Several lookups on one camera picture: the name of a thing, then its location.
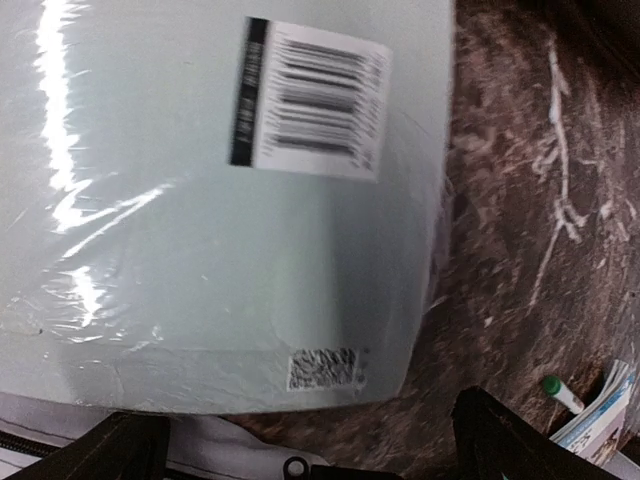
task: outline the magazine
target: magazine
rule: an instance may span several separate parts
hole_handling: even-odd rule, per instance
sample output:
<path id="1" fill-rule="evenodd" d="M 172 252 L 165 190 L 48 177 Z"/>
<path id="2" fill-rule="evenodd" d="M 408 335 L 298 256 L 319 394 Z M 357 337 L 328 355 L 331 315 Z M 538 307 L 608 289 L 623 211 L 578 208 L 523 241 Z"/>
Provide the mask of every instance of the magazine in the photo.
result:
<path id="1" fill-rule="evenodd" d="M 635 381 L 635 371 L 614 362 L 602 392 L 551 440 L 589 462 L 602 466 L 616 452 Z"/>

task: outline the qr code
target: qr code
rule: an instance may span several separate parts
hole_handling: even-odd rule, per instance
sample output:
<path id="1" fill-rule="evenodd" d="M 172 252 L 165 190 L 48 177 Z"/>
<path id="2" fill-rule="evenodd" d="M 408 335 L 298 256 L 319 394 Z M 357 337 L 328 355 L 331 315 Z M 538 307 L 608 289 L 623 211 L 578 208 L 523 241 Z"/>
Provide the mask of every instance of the qr code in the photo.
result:
<path id="1" fill-rule="evenodd" d="M 289 359 L 290 391 L 351 386 L 356 381 L 357 354 L 350 348 L 298 350 Z"/>

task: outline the brown floor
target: brown floor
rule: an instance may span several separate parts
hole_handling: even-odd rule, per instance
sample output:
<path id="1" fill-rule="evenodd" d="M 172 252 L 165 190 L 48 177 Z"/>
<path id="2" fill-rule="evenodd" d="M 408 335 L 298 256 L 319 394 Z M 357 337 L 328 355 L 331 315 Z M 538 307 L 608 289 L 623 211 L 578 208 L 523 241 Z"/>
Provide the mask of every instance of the brown floor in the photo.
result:
<path id="1" fill-rule="evenodd" d="M 483 386 L 548 433 L 562 412 L 538 387 L 545 374 L 585 395 L 613 355 L 640 352 L 640 91 L 535 13 L 496 3 L 458 1 L 452 262 L 401 395 L 233 419 L 265 441 L 446 478 L 461 389 Z"/>

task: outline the green cap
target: green cap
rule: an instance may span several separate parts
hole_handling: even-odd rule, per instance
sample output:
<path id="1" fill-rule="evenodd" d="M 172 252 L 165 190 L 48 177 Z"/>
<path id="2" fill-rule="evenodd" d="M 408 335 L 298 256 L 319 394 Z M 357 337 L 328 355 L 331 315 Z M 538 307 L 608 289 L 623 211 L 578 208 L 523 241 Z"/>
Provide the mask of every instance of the green cap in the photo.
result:
<path id="1" fill-rule="evenodd" d="M 542 381 L 542 388 L 547 392 L 547 395 L 551 395 L 553 397 L 562 388 L 562 381 L 555 375 L 549 375 L 544 377 L 544 380 Z"/>

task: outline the light blue package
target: light blue package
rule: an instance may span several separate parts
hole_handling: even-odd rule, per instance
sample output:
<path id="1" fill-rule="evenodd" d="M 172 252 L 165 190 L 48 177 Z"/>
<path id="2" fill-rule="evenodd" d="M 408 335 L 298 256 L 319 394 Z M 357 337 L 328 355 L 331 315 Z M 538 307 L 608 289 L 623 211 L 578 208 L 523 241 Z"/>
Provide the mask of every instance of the light blue package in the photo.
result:
<path id="1" fill-rule="evenodd" d="M 449 0 L 3 0 L 0 390 L 189 413 L 393 396 L 452 24 Z"/>

